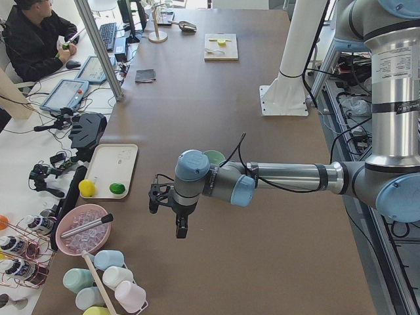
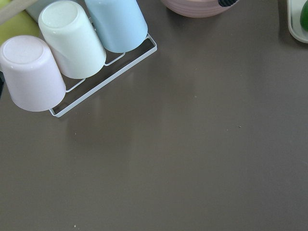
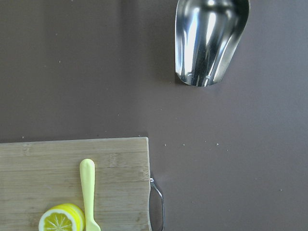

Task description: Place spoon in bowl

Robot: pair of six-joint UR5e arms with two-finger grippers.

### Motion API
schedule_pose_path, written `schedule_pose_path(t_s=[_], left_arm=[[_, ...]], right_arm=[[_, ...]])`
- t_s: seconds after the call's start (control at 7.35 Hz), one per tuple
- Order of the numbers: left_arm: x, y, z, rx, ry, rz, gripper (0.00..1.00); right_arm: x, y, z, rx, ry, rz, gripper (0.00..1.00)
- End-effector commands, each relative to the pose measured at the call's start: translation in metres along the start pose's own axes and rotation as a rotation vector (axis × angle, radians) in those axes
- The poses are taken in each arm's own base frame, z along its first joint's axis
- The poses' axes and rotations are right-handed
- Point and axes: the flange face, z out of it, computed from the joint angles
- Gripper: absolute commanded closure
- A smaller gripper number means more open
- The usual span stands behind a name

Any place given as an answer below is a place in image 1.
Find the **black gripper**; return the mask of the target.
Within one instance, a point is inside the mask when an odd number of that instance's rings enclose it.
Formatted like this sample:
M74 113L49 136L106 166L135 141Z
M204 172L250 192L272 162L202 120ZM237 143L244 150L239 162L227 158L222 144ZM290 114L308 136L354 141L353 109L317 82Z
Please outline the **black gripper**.
M194 212L194 205L181 205L173 201L172 210L177 216L177 238L186 238L188 233L188 216Z

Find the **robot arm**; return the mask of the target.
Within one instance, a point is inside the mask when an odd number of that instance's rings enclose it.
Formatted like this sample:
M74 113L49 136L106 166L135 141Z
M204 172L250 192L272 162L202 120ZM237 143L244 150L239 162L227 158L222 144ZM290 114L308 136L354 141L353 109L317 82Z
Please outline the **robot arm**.
M169 191L178 238L186 237L201 195L245 207L262 183L297 193L329 190L394 221L419 220L419 2L340 1L335 38L363 43L371 52L371 155L328 165L213 165L203 152L185 151Z

